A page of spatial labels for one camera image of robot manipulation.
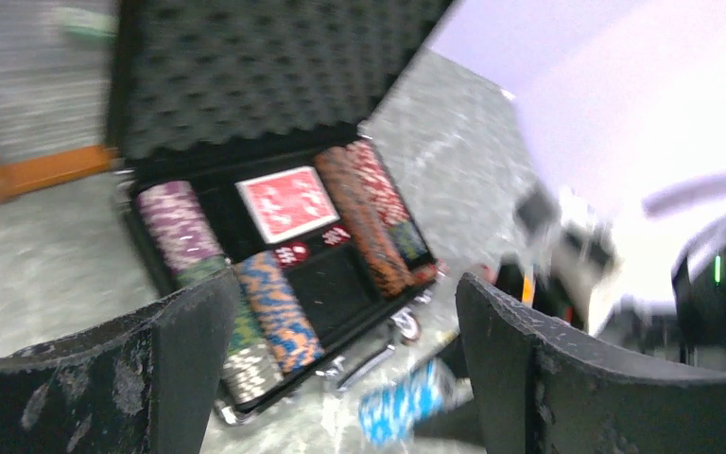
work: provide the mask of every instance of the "wooden frame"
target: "wooden frame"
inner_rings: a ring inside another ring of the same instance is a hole
[[[103,147],[91,146],[0,165],[0,203],[27,192],[104,172],[110,168],[111,158]]]

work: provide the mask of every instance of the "gray tabletop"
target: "gray tabletop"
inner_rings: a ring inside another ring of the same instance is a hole
[[[452,269],[434,300],[418,311],[422,339],[399,349],[342,398],[322,393],[313,379],[292,402],[278,404],[249,426],[226,428],[211,418],[202,452],[375,452],[356,426],[359,396],[403,374],[455,329],[455,284],[469,264],[493,263],[520,244],[510,211],[529,188],[532,172],[499,87],[427,53],[367,129],[435,254]],[[112,213],[114,184],[112,176],[100,175],[0,206],[0,356],[155,298]],[[380,452],[481,451],[411,441]]]

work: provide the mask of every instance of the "black case tray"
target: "black case tray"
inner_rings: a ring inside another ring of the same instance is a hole
[[[372,115],[451,3],[120,2],[105,143],[117,156],[122,180],[119,217],[161,295],[176,286],[140,218],[137,195],[157,183],[186,180],[234,263],[273,249],[257,232],[234,184],[312,165],[319,152],[360,140],[357,125]],[[427,250],[408,267],[435,263]],[[334,280],[315,285],[316,267]],[[235,405],[219,389],[234,414],[259,413],[311,375],[329,370],[349,346],[432,285],[386,300],[352,243],[286,275],[325,355],[246,405]],[[307,303],[315,300],[322,304]]]

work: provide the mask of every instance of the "black foam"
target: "black foam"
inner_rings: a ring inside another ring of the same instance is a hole
[[[143,158],[160,148],[183,151],[199,142],[357,124],[371,115],[450,3],[125,5],[113,68],[113,89],[120,93],[113,94],[110,111],[121,118],[111,120],[108,135],[125,156]]]

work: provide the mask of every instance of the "blue object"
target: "blue object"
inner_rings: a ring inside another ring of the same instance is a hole
[[[357,411],[364,435],[376,446],[404,440],[415,423],[453,401],[455,384],[449,369],[432,359],[398,383],[364,395]]]

